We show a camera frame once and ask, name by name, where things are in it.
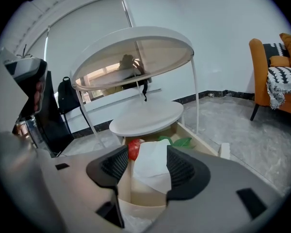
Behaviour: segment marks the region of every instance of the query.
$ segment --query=marble floor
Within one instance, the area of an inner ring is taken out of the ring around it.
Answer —
[[[216,151],[221,143],[228,142],[231,160],[248,168],[281,195],[286,194],[291,188],[291,115],[260,107],[251,122],[253,101],[232,97],[205,97],[199,101],[197,135]],[[184,118],[186,126],[195,133],[195,101],[184,105]],[[107,147],[118,145],[110,130],[98,134]],[[73,140],[63,155],[101,148],[97,139],[89,135]]]

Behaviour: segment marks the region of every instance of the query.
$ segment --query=tissue paper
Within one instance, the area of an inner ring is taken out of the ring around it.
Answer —
[[[168,145],[170,143],[167,139],[142,143],[133,170],[135,179],[164,194],[171,190],[170,174],[166,166]]]

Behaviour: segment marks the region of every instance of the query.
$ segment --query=red tomato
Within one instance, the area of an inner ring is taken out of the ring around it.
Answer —
[[[135,161],[139,154],[140,145],[145,142],[143,139],[133,139],[128,143],[128,158]]]

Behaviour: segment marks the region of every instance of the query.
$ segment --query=green leaf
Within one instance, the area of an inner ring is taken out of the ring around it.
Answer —
[[[183,146],[182,148],[184,148],[184,149],[193,149],[194,147],[193,146]]]
[[[175,141],[172,145],[175,147],[189,147],[191,140],[192,140],[192,138],[190,138],[190,137],[182,138],[182,139]]]
[[[163,136],[163,135],[162,135],[162,136],[159,137],[158,141],[162,141],[162,140],[164,140],[164,139],[167,139],[167,140],[169,141],[170,145],[173,144],[173,141],[172,141],[171,138],[168,137],[168,136]]]

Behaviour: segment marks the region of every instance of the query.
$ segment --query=black bag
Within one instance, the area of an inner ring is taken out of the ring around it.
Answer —
[[[63,81],[58,86],[58,106],[59,106],[59,112],[60,114],[64,115],[66,126],[70,131],[66,113],[69,111],[74,110],[75,108],[80,107],[80,102],[78,99],[77,91],[72,87],[71,81],[69,77],[64,77]],[[87,122],[88,126],[90,127],[90,124],[88,123],[82,109],[80,108],[82,115]]]

